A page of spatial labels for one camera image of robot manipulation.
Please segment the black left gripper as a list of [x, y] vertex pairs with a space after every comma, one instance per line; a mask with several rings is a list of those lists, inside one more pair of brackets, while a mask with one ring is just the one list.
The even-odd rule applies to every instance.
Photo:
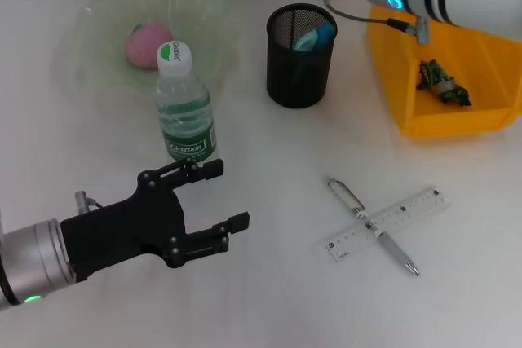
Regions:
[[187, 234], [174, 190], [222, 176], [221, 159], [197, 164], [192, 158], [148, 170], [127, 199], [60, 223], [69, 261], [78, 281], [118, 263], [152, 254], [170, 268], [226, 253], [229, 236], [249, 228], [248, 212], [211, 228]]

